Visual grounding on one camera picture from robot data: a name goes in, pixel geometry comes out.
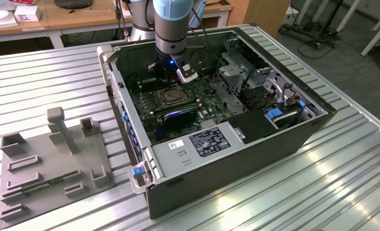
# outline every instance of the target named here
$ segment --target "barcode sticker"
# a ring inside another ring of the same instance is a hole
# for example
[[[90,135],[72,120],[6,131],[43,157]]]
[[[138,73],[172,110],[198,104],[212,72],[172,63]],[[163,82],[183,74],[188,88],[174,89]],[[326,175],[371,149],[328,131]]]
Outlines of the barcode sticker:
[[[175,148],[179,148],[182,146],[184,146],[183,140],[178,140],[178,141],[170,143],[171,150],[175,149]]]
[[[44,27],[34,27],[34,28],[22,29],[22,31],[36,31],[36,30],[46,30],[46,28]]]

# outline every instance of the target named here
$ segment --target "green circuit board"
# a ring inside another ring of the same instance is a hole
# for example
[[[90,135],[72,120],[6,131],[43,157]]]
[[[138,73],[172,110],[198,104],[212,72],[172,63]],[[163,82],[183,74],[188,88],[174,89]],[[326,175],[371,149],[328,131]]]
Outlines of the green circuit board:
[[[154,145],[202,130],[204,121],[212,120],[211,123],[219,124],[232,116],[203,79],[147,93],[131,92],[131,97]],[[198,109],[196,120],[175,129],[162,128],[163,116],[188,108]]]

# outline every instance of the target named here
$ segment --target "motherboard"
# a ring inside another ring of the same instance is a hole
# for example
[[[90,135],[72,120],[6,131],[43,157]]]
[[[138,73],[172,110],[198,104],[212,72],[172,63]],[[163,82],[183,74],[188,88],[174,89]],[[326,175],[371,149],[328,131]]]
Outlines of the motherboard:
[[[154,145],[203,130],[232,116],[207,78],[130,93]]]

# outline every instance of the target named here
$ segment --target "cardboard box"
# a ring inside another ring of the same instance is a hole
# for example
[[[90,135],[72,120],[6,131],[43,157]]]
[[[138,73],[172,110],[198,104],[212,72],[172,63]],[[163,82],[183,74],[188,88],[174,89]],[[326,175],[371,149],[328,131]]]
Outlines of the cardboard box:
[[[18,6],[15,18],[19,22],[38,22],[42,12],[38,6]]]

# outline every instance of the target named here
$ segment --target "3d printed holder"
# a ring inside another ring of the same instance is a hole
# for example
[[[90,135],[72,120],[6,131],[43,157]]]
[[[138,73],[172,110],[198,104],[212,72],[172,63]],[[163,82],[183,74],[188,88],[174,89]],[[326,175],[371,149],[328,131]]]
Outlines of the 3d printed holder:
[[[51,134],[2,137],[0,229],[114,187],[99,122],[68,128],[62,107],[47,119]]]

